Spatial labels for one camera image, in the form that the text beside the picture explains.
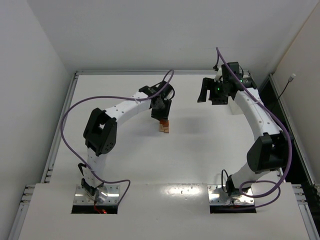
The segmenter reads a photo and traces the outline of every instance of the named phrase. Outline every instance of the metal base plate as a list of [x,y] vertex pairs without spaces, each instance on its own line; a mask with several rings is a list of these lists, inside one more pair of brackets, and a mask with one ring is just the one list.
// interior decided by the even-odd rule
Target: metal base plate
[[96,194],[91,196],[81,186],[77,185],[73,199],[73,214],[95,214],[97,209],[106,210],[108,214],[117,214],[119,202],[119,185],[104,185],[98,187]]
[[[214,212],[212,207],[245,208],[255,206],[255,200],[253,198],[244,195],[228,196],[228,194],[221,188],[221,185],[208,185],[207,188],[212,213]],[[252,195],[251,188],[248,190],[247,194]]]

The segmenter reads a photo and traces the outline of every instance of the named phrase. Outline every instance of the gray wall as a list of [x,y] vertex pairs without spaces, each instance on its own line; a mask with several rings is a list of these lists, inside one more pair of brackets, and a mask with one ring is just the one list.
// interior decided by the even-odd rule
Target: gray wall
[[318,0],[28,0],[67,69],[212,69],[260,83]]
[[305,156],[320,183],[320,5],[318,4],[304,27],[281,60],[274,74],[278,92],[288,77],[296,74],[281,100],[286,105]]
[[71,76],[26,0],[0,3],[0,239],[40,181]]

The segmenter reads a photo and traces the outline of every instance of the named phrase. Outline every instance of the white table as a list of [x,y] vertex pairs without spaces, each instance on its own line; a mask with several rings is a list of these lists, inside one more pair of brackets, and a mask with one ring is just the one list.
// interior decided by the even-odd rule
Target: white table
[[[80,75],[72,103],[96,95],[132,96],[162,75]],[[158,132],[159,123],[145,111],[117,131],[104,178],[130,179],[132,186],[118,214],[71,214],[81,174],[78,159],[60,143],[50,183],[37,184],[20,240],[56,239],[309,239],[290,183],[281,196],[257,213],[210,214],[207,184],[220,184],[220,172],[229,174],[246,162],[254,137],[244,115],[232,115],[227,105],[197,103],[206,74],[179,74],[169,114],[170,133]],[[83,103],[68,116],[64,128],[70,145],[86,158],[82,136],[94,108],[105,109],[120,100]],[[276,172],[264,179],[278,181]],[[180,191],[192,184],[192,192]],[[254,194],[271,188],[254,184]],[[274,198],[256,199],[256,205]]]

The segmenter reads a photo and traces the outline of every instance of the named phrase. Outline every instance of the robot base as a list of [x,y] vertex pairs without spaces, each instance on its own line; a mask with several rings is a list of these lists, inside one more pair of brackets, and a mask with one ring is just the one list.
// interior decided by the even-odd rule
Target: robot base
[[[207,188],[211,214],[256,213],[255,209],[245,209],[255,206],[253,198],[244,195],[228,196],[221,185],[208,185]],[[247,194],[252,195],[251,188]]]
[[120,187],[118,185],[104,185],[102,187],[98,187],[96,194],[91,196],[81,185],[77,185],[71,213],[117,214],[119,190]]

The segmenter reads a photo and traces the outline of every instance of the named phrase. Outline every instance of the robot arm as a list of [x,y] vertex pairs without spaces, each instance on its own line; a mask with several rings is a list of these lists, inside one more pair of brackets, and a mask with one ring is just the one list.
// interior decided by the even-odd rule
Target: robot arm
[[[228,65],[249,92],[262,103],[253,79],[241,77],[237,62],[230,62]],[[243,91],[224,65],[221,66],[221,70],[223,80],[203,79],[198,103],[206,101],[207,90],[210,91],[209,100],[213,105],[225,105],[228,103],[228,98],[232,97],[243,111],[252,129],[255,142],[247,153],[247,163],[239,171],[230,175],[226,182],[228,195],[238,196],[240,195],[239,186],[242,183],[257,181],[270,171],[286,166],[288,145],[281,128],[270,115]],[[245,184],[242,190],[246,191],[250,186],[251,183]]]
[[139,99],[146,99],[154,95],[164,84],[166,82],[162,81],[152,87],[142,87],[132,96],[133,99],[137,99],[136,101],[126,100],[107,109],[96,108],[91,112],[83,137],[87,146],[87,163],[92,170],[82,163],[78,167],[83,175],[81,185],[92,196],[95,195],[97,187],[103,185],[93,176],[92,171],[99,177],[103,177],[108,153],[116,144],[117,128],[119,126],[148,109],[152,109],[152,118],[161,122],[168,122],[170,106],[175,92],[170,84],[158,96],[139,101]]

